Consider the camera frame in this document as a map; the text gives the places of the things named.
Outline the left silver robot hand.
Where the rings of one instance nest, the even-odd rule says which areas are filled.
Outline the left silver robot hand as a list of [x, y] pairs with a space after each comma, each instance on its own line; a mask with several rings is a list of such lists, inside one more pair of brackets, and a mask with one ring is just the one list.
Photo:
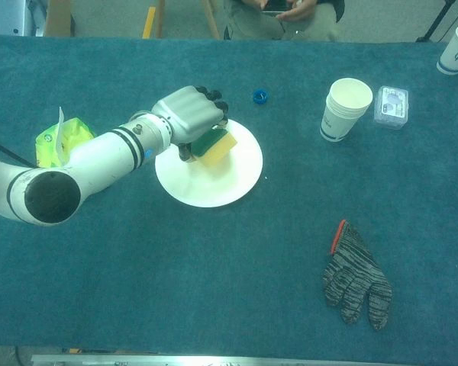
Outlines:
[[171, 144], [183, 162], [191, 162], [192, 143], [212, 128], [226, 127], [228, 109], [219, 90], [189, 85], [161, 98], [150, 111], [169, 123]]

